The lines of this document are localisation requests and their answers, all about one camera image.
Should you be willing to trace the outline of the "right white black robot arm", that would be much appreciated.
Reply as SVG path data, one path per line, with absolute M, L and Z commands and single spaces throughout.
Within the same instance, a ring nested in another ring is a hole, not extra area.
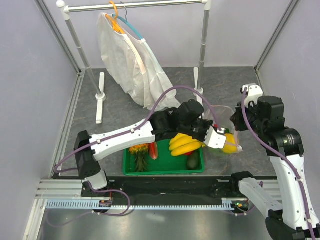
M 232 174 L 229 191 L 249 198 L 265 218 L 273 240 L 318 240 L 320 219 L 315 213 L 305 177 L 302 137 L 285 126 L 284 103 L 276 96 L 245 93 L 230 118 L 237 131 L 250 131 L 266 150 L 279 185 L 281 203 L 267 193 L 251 173 Z

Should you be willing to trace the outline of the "clear dotted zip top bag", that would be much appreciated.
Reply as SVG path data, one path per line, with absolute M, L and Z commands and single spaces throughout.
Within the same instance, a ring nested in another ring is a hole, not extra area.
M 234 124 L 230 121 L 230 117 L 235 113 L 234 110 L 232 110 L 228 106 L 223 106 L 223 105 L 213 105 L 212 106 L 215 116 L 217 117 L 217 120 L 219 122 L 219 126 L 221 131 L 219 131 L 218 128 L 215 128 L 216 132 L 225 135 L 227 133 L 233 134 L 234 137 L 236 138 L 236 144 L 238 145 L 239 152 L 243 151 L 243 148 L 240 145 L 240 140 L 239 140 L 239 132 L 235 130 Z M 205 120 L 213 120 L 213 127 L 214 124 L 217 124 L 210 109 L 208 109 L 205 113 L 203 118 Z

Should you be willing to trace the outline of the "green plastic lettuce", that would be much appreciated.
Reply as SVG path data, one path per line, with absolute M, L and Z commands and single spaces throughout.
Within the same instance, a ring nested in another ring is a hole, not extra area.
M 216 157 L 224 157 L 228 155 L 222 149 L 209 148 L 208 150 L 213 156 L 216 156 Z

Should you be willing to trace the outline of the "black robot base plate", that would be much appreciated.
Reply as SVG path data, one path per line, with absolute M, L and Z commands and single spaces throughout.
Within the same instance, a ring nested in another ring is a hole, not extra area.
M 132 206 L 208 206 L 245 199 L 230 176 L 115 176 L 107 189 L 125 192 Z

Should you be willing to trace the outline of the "yellow lemon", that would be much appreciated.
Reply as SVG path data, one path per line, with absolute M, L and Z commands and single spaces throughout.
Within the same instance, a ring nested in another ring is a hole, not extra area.
M 222 149 L 225 154 L 236 154 L 239 152 L 239 146 L 237 145 L 236 138 L 232 133 L 225 133 L 226 142 Z

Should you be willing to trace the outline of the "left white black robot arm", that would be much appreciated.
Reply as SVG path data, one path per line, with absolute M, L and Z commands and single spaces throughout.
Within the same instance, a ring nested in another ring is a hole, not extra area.
M 203 113 L 199 102 L 189 100 L 178 108 L 157 111 L 148 119 L 109 133 L 93 136 L 81 131 L 73 148 L 79 177 L 88 182 L 95 194 L 104 197 L 110 185 L 99 161 L 105 157 L 135 145 L 173 139 L 177 134 L 208 144 L 215 129 L 213 121 L 202 118 Z

